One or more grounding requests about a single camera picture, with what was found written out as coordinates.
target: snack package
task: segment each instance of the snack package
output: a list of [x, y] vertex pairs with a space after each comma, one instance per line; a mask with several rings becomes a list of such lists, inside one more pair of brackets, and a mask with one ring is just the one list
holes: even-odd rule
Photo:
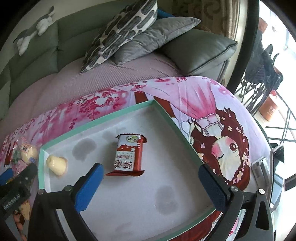
[[30, 163], [36, 163], [38, 159], [38, 150], [36, 146], [28, 144], [24, 137], [18, 139], [17, 144], [20, 147], [22, 160], [28, 165]]
[[146, 137], [140, 134], [120, 134], [114, 161], [114, 170], [106, 176], [133, 176], [144, 173], [141, 170], [143, 143]]
[[23, 171], [30, 163], [35, 163], [38, 158], [38, 150], [35, 146], [27, 143], [24, 137], [13, 143], [10, 155], [10, 166], [14, 176]]

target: tray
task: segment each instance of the tray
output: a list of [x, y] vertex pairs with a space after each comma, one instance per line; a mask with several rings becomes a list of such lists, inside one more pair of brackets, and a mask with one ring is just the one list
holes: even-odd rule
[[[80, 214], [98, 240], [170, 240], [200, 223], [215, 209], [198, 179], [202, 161], [165, 110], [155, 100], [116, 111], [77, 127], [41, 147], [39, 188], [62, 190], [85, 175], [94, 163], [113, 170], [121, 133], [142, 134], [140, 177], [105, 176]], [[49, 155], [68, 160], [57, 177], [46, 166]], [[58, 210], [69, 240], [75, 240]]]

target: lavender bed sheet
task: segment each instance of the lavender bed sheet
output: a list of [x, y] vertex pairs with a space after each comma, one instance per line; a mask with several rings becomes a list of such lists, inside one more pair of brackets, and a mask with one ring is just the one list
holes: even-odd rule
[[80, 58], [71, 62], [59, 73], [38, 80], [21, 93], [0, 122], [0, 143], [22, 124], [59, 104], [117, 85], [181, 76], [176, 65], [159, 53], [150, 53], [123, 65], [107, 60], [80, 74], [82, 61]]

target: green cushion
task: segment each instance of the green cushion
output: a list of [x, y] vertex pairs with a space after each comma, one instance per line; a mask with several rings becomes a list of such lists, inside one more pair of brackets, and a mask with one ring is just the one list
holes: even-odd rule
[[9, 106], [26, 88], [37, 80], [57, 73], [57, 50], [52, 47], [35, 61], [33, 61], [25, 70], [10, 83]]
[[237, 42], [222, 35], [191, 29], [160, 48], [184, 76], [199, 75], [229, 59]]
[[135, 0], [102, 3], [59, 19], [59, 41], [65, 42], [81, 33], [106, 25], [113, 19], [115, 14], [133, 2]]
[[0, 74], [0, 89], [2, 89], [3, 86], [10, 80], [10, 70], [9, 65], [7, 64]]
[[11, 79], [17, 78], [32, 62], [43, 53], [58, 45], [57, 23], [53, 23], [44, 34], [35, 36], [30, 40], [26, 52], [19, 56], [17, 53], [9, 60]]
[[0, 120], [4, 118], [4, 116], [7, 114], [7, 111], [8, 111], [8, 107], [9, 107], [9, 89], [10, 89], [10, 81], [8, 81], [0, 89]]
[[91, 45], [95, 36], [97, 36], [98, 31], [99, 29], [95, 28], [93, 30], [74, 36], [65, 42], [59, 43], [57, 54], [57, 65], [59, 71], [68, 63], [85, 56], [85, 52]]

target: blue gripper pad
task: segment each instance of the blue gripper pad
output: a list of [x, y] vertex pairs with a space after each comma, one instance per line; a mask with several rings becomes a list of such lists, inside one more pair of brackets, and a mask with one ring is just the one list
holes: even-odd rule
[[3, 186], [7, 181], [13, 177], [13, 170], [8, 168], [5, 172], [0, 175], [0, 186]]
[[228, 186], [221, 177], [218, 177], [209, 167], [201, 165], [198, 170], [198, 178], [210, 197], [216, 210], [224, 212], [227, 208], [230, 192]]
[[84, 181], [83, 185], [75, 196], [75, 209], [78, 213], [84, 211], [87, 208], [92, 197], [94, 196], [94, 193], [103, 180], [103, 165], [95, 164], [85, 177], [87, 177], [87, 179]]

